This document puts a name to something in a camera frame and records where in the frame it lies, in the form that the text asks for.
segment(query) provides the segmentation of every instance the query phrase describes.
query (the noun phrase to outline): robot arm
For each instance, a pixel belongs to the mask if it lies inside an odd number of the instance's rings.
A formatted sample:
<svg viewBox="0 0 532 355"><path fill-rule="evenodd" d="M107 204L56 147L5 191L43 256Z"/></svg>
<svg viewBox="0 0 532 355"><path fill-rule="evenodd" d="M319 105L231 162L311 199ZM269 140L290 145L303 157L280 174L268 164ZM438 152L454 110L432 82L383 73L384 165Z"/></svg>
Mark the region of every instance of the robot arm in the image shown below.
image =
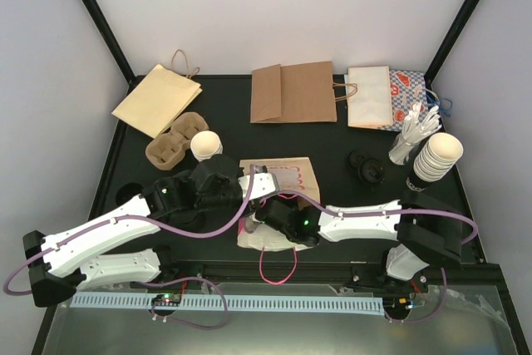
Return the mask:
<svg viewBox="0 0 532 355"><path fill-rule="evenodd" d="M296 200L275 198L257 210L254 218L283 233L289 241L308 247L318 245L321 239L332 242L345 239L399 242L386 256L383 278L409 281L429 265L459 267L462 223L434 215L387 214L387 211L404 209L456 212L431 197L409 192L401 200L382 205L356 208L329 205L326 210L332 211L330 213L314 207L300 210ZM382 212L382 216L351 216L368 212Z"/></svg>
<svg viewBox="0 0 532 355"><path fill-rule="evenodd" d="M160 228L125 215L147 216L186 229L204 211L241 206L248 194L249 176L243 176L238 164L226 155L202 161L193 171L184 171L155 182L127 203L101 217L60 234L45 236L37 231L24 236L27 258L46 249L53 251L29 265L34 302L46 307L70 298L78 289L102 284L150 282L168 263L161 254L147 249L140 253L102 255L125 242L153 234ZM282 232L294 243L315 246L320 239L388 239L400 245L387 254L386 276L409 280L429 264L449 266L460 263L461 222L437 217L388 215L385 211L404 208L449 210L421 194L416 198L395 200L384 205L338 208L328 206L322 212L314 207L298 209L297 201L270 198L278 192L274 175L265 168L255 173L249 203L243 216ZM344 217L352 213L378 211L382 216ZM94 229L69 243L58 246L67 237L102 221L109 224Z"/></svg>
<svg viewBox="0 0 532 355"><path fill-rule="evenodd" d="M52 249L29 265L34 302L47 307L70 298L78 289L102 284L150 282L164 266L153 250L135 254L102 255L130 240L160 231L150 222L123 216L135 215L164 221L184 229L201 219L205 211L241 206L248 194L249 176L242 176L238 164L226 155L201 162L194 171L185 171L155 182L115 210L59 234L33 231L24 236L27 258ZM243 216L252 214L260 200L278 191L275 177L265 169L254 174L252 192ZM59 246L68 237L100 222L97 229Z"/></svg>

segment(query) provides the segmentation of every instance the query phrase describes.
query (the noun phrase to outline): paper sandwich bag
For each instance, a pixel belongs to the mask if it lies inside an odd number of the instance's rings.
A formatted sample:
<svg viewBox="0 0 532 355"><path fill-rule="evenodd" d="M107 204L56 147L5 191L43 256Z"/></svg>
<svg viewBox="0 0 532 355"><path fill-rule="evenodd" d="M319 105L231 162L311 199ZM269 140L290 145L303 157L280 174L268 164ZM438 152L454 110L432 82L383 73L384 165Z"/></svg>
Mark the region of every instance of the paper sandwich bag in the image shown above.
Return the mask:
<svg viewBox="0 0 532 355"><path fill-rule="evenodd" d="M350 67L349 83L356 83L358 90L347 99L348 126L377 128L393 123L389 67Z"/></svg>
<svg viewBox="0 0 532 355"><path fill-rule="evenodd" d="M200 93L199 83L158 64L112 115L155 138L166 131Z"/></svg>
<svg viewBox="0 0 532 355"><path fill-rule="evenodd" d="M308 157L298 158L276 158L267 160L241 160L240 166L244 168L244 173L249 173L249 166L266 165L268 172L275 174L279 188L281 190L296 190L304 193L311 199L319 202L319 187L314 175L313 166ZM306 206L306 200L299 199L299 206ZM295 248L297 251L306 249L304 244L295 244L284 236L284 234L261 224L250 234L244 229L244 219L239 221L239 235L237 245L246 249L257 249L258 251L283 251Z"/></svg>
<svg viewBox="0 0 532 355"><path fill-rule="evenodd" d="M251 86L251 122L337 120L332 62L260 68Z"/></svg>

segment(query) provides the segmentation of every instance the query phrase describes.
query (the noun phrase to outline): paper bag handle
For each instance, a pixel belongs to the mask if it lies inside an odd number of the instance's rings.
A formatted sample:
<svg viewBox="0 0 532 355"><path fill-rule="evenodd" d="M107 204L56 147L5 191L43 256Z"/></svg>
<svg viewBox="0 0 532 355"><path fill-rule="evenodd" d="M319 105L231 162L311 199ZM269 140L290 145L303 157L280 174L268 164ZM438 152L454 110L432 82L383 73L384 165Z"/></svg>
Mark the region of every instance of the paper bag handle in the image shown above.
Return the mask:
<svg viewBox="0 0 532 355"><path fill-rule="evenodd" d="M198 72L200 72L200 68L199 67L196 67L194 70L192 70L192 73L190 73L190 69L189 69L189 58L186 56L185 54L185 51L181 50L181 49L177 49L174 53L174 56L172 56L172 61L170 62L170 69L174 72L176 72L174 70L174 59L175 59L175 56L177 56L177 53L181 53L183 55L183 57L185 58L185 65L186 65L186 75L185 75L185 78L187 79L191 79L193 76L196 76L198 74Z"/></svg>
<svg viewBox="0 0 532 355"><path fill-rule="evenodd" d="M347 93L345 96L335 97L334 101L347 100L349 97L356 95L357 92L358 92L358 85L356 83L336 83L336 82L334 82L332 84L332 87L352 87L353 88L352 91Z"/></svg>

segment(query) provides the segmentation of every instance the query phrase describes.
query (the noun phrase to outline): black frame pole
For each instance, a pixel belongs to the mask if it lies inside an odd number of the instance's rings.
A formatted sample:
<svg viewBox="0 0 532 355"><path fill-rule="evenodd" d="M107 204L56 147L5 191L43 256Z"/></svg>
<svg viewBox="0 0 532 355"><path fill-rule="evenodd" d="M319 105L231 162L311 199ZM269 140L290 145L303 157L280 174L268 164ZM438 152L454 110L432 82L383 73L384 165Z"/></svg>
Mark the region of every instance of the black frame pole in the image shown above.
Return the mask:
<svg viewBox="0 0 532 355"><path fill-rule="evenodd" d="M462 29L466 26L469 17L473 14L479 1L480 0L465 0L462 3L460 11L456 14L455 21L452 22L451 28L449 28L438 52L434 56L428 70L426 70L425 80L428 85L430 85L434 81L434 78L436 78L436 74L441 66L443 66L447 56L449 56L452 47L455 46L456 39L460 36Z"/></svg>
<svg viewBox="0 0 532 355"><path fill-rule="evenodd" d="M116 64L118 64L118 67L121 69L124 78L130 85L135 80L135 73L133 73L130 63L127 61L124 52L118 44L118 41L116 40L111 27L107 23L106 17L104 16L103 11L100 9L98 2L96 0L82 1L83 4L85 4L87 11L91 15L92 20L96 24L98 31L100 31L101 37L103 37L107 47L109 47L109 51L115 58Z"/></svg>

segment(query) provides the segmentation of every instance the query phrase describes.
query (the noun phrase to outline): white paper cup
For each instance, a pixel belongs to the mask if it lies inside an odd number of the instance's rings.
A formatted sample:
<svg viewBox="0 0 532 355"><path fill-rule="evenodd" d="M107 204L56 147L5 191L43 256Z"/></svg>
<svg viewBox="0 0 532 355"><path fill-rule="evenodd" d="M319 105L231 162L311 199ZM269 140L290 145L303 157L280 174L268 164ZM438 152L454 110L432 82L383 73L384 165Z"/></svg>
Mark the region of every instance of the white paper cup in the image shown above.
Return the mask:
<svg viewBox="0 0 532 355"><path fill-rule="evenodd" d="M190 141L192 155L198 161L208 160L215 154L222 154L224 147L213 131L198 132Z"/></svg>
<svg viewBox="0 0 532 355"><path fill-rule="evenodd" d="M427 182L436 182L447 173L447 171L441 173L426 170L422 165L420 165L419 160L414 161L414 172L416 172L416 175L418 175L423 180L426 180Z"/></svg>
<svg viewBox="0 0 532 355"><path fill-rule="evenodd" d="M432 161L432 160L427 160L425 159L425 157L423 157L422 155L419 155L416 160L419 162L419 164L421 166L423 166L423 168L425 170L428 170L430 171L431 173L434 173L434 174L446 174L454 164L451 164L451 165L438 165L436 162Z"/></svg>
<svg viewBox="0 0 532 355"><path fill-rule="evenodd" d="M431 136L425 145L427 154L440 162L457 162L464 154L464 146L453 135L440 132Z"/></svg>
<svg viewBox="0 0 532 355"><path fill-rule="evenodd" d="M418 158L423 160L424 164L426 164L427 166L430 166L431 168L435 168L437 170L450 169L456 163L456 161L442 162L442 161L435 160L428 153L428 151L422 151L419 154Z"/></svg>

